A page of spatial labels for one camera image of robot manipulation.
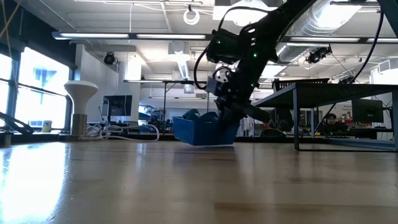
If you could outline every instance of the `window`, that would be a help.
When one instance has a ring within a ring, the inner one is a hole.
[[[68,81],[69,68],[28,47],[21,54],[19,83],[66,95],[63,85]]]
[[[41,128],[43,121],[52,121],[53,128],[64,128],[67,101],[63,85],[68,81],[69,68],[32,49],[21,54],[19,83],[40,88],[20,86],[15,118],[33,128]]]
[[[0,81],[0,112],[6,113],[8,99],[8,83]],[[0,127],[5,125],[0,119]]]
[[[0,54],[0,78],[10,79],[11,76],[11,67],[12,67],[12,59]]]
[[[15,117],[33,128],[41,128],[43,121],[52,121],[53,128],[65,125],[67,99],[26,88],[19,88]]]
[[[10,79],[12,68],[12,59],[0,54],[0,78],[5,80]],[[8,82],[0,80],[0,112],[6,113],[8,103]],[[4,121],[0,119],[0,127],[5,125]]]

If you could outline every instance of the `person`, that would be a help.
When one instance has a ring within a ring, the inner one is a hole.
[[[331,135],[338,132],[347,132],[347,125],[345,123],[338,122],[337,116],[330,113],[326,116],[326,123],[322,126],[322,134]]]

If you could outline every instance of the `white lamp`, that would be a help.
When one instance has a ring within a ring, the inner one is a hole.
[[[86,81],[69,81],[64,87],[73,102],[71,134],[86,134],[87,102],[98,91],[98,87]]]

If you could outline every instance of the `workbench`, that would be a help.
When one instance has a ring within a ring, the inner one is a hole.
[[[315,138],[314,129],[317,124],[315,124],[314,108],[385,93],[392,93],[392,115],[394,118],[394,135],[396,136],[398,134],[398,85],[294,83],[253,103],[253,105],[261,108],[293,109],[294,148],[299,151],[300,108],[311,109],[312,136]],[[369,147],[378,151],[398,151],[398,138],[394,138],[394,141],[329,139],[328,142],[345,146]]]

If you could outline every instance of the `blue plastic basket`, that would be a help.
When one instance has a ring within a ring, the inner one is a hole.
[[[193,146],[232,145],[238,128],[239,123],[226,131],[220,131],[217,122],[173,117],[174,137]]]

